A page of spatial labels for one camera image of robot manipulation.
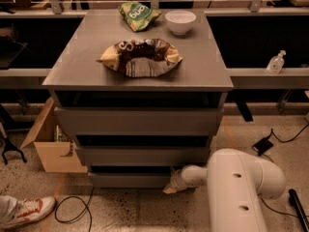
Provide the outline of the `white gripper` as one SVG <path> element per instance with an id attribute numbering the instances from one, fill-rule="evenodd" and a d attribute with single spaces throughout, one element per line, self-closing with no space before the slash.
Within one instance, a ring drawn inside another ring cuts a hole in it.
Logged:
<path id="1" fill-rule="evenodd" d="M 182 172 L 180 170 L 176 170 L 172 173 L 170 178 L 170 185 L 167 185 L 163 192 L 165 194 L 173 194 L 177 191 L 183 190 L 183 178 L 182 178 Z"/>

